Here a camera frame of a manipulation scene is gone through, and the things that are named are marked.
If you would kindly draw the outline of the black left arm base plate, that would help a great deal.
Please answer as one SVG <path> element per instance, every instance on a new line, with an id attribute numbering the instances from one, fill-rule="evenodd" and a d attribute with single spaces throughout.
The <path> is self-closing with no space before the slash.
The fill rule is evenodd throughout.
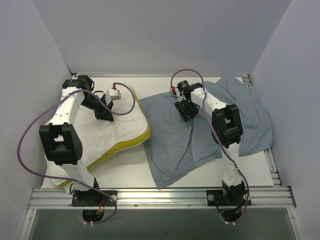
<path id="1" fill-rule="evenodd" d="M 75 190 L 72 195 L 71 205 L 73 207 L 114 207 L 117 201 L 118 192 L 116 190 L 103 190 L 109 197 L 92 189 L 87 191 Z"/>

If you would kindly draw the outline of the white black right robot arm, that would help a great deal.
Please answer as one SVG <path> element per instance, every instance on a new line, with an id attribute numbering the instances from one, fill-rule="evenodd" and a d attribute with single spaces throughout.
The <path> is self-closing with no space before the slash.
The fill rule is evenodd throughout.
<path id="1" fill-rule="evenodd" d="M 177 98 L 174 105 L 185 122 L 192 120 L 202 108 L 214 131 L 212 136 L 221 149 L 224 167 L 222 191 L 214 199 L 224 205 L 244 200 L 246 187 L 240 174 L 239 156 L 243 126 L 238 107 L 218 100 L 201 83 L 189 84 L 183 80 L 172 86 L 170 93 Z"/>

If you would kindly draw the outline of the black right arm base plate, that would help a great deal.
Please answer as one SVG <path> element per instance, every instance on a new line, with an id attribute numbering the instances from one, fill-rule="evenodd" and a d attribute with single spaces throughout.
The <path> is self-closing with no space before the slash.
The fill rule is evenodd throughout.
<path id="1" fill-rule="evenodd" d="M 222 189 L 206 190 L 206 200 L 208 206 L 218 207 L 238 207 L 245 206 L 246 196 L 248 190 L 246 189 L 242 193 L 236 193 L 233 196 L 229 196 Z"/>

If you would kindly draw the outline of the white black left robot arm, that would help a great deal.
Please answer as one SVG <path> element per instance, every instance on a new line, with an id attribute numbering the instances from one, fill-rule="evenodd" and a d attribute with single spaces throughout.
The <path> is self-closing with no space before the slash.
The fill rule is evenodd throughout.
<path id="1" fill-rule="evenodd" d="M 39 128 L 46 159 L 61 167 L 68 178 L 76 180 L 72 195 L 90 206 L 97 205 L 103 196 L 98 191 L 97 180 L 82 161 L 83 144 L 74 123 L 80 106 L 92 110 L 97 120 L 114 120 L 112 113 L 108 111 L 113 103 L 107 102 L 105 96 L 96 99 L 91 95 L 94 86 L 94 81 L 87 75 L 67 79 L 62 85 L 61 98 L 64 102 L 57 108 L 49 123 Z"/>

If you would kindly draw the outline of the blue-grey fabric pillowcase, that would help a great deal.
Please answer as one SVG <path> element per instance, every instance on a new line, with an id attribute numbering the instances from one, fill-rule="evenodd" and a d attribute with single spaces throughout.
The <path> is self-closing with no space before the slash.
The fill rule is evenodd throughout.
<path id="1" fill-rule="evenodd" d="M 207 81 L 205 87 L 220 101 L 239 108 L 243 126 L 239 166 L 249 185 L 272 186 L 264 151 L 272 146 L 273 133 L 263 104 L 232 76 L 215 83 Z M 222 153 L 203 111 L 185 122 L 174 103 L 168 92 L 140 100 L 150 128 L 143 146 L 156 187 L 221 186 Z"/>

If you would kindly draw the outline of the white pillow with yellow edge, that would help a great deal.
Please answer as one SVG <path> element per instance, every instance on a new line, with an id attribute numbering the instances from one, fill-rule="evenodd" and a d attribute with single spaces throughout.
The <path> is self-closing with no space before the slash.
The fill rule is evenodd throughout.
<path id="1" fill-rule="evenodd" d="M 92 167 L 114 153 L 139 145 L 150 136 L 149 123 L 133 88 L 128 84 L 115 84 L 120 90 L 121 99 L 114 100 L 112 109 L 108 109 L 113 122 L 96 119 L 94 111 L 84 106 L 80 106 L 75 118 L 73 126 L 83 146 L 81 159 L 89 173 Z M 51 177 L 53 186 L 65 187 L 75 180 L 69 178 L 60 166 L 48 161 L 46 155 L 45 160 L 46 174 Z"/>

